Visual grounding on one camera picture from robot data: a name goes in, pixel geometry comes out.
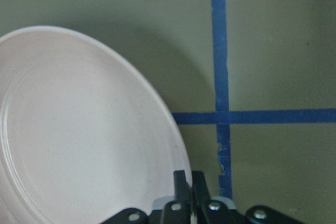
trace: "screw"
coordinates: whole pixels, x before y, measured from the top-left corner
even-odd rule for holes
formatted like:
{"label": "screw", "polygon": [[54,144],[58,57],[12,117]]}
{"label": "screw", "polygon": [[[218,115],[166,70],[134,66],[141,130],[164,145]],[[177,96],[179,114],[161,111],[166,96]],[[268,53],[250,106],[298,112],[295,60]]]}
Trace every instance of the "screw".
{"label": "screw", "polygon": [[218,211],[220,209],[220,203],[218,201],[211,201],[209,208],[213,211]]}
{"label": "screw", "polygon": [[129,221],[137,221],[140,219],[140,214],[138,212],[135,212],[131,215],[128,215],[128,220]]}
{"label": "screw", "polygon": [[257,219],[266,219],[266,217],[267,217],[267,214],[266,214],[266,212],[265,211],[263,211],[263,210],[261,210],[261,209],[257,209],[257,210],[255,210],[255,212],[254,212],[254,217],[256,217]]}
{"label": "screw", "polygon": [[182,206],[181,206],[181,203],[178,202],[178,203],[172,204],[171,208],[173,211],[179,211],[181,210]]}

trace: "white plate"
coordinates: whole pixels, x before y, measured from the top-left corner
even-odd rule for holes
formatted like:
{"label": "white plate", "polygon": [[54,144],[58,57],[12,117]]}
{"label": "white plate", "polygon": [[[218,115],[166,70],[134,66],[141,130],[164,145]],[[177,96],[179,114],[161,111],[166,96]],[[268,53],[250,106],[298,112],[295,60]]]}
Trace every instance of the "white plate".
{"label": "white plate", "polygon": [[147,214],[191,171],[177,126],[120,55],[75,31],[0,39],[0,223],[100,223]]}

